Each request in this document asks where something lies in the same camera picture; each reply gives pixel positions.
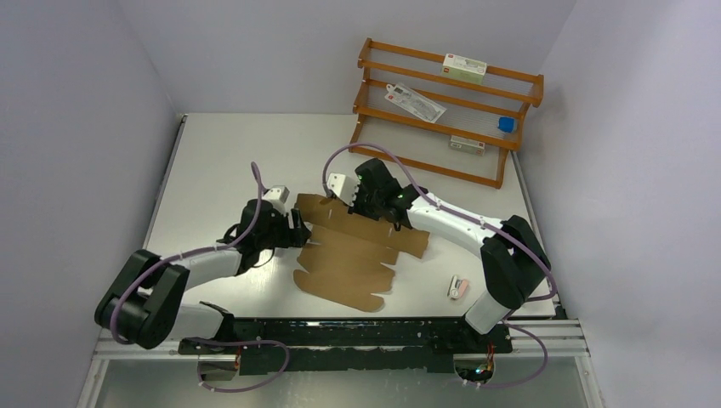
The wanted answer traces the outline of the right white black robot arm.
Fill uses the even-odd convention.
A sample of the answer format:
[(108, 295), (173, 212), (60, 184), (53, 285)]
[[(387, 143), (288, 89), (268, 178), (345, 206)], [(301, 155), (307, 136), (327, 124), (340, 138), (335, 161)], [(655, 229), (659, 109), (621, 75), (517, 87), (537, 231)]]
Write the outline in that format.
[(464, 315), (459, 342), (470, 352), (481, 351), (491, 329), (527, 302), (550, 278), (551, 264), (530, 223), (520, 216), (489, 218), (441, 200), (415, 181), (403, 187), (385, 164), (365, 161), (352, 176), (332, 173), (326, 191), (352, 213), (383, 219), (396, 229), (437, 235), (477, 256), (485, 290)]

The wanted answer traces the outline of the brown cardboard box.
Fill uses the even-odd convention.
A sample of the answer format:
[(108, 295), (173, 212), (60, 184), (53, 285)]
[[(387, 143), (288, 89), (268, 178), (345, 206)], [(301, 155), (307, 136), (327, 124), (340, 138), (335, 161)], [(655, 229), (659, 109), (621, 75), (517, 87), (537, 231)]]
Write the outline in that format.
[(361, 312), (384, 306), (381, 293), (392, 289), (391, 269), (403, 252), (421, 259), (429, 233), (395, 230), (384, 220), (350, 214), (338, 199), (316, 194), (297, 195), (295, 208), (311, 225), (311, 237), (297, 257), (293, 271), (298, 289), (317, 298)]

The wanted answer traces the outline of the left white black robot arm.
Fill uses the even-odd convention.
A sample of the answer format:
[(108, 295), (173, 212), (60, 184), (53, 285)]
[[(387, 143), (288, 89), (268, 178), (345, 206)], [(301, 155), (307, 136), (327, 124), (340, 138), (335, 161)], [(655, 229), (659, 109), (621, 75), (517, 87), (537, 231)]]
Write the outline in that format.
[(222, 278), (243, 275), (262, 252), (301, 248), (310, 229), (296, 208), (267, 199), (252, 199), (212, 245), (166, 258), (139, 249), (133, 252), (94, 311), (94, 322), (120, 344), (153, 349), (170, 337), (200, 337), (216, 354), (232, 348), (233, 314), (212, 303), (189, 305), (185, 293)]

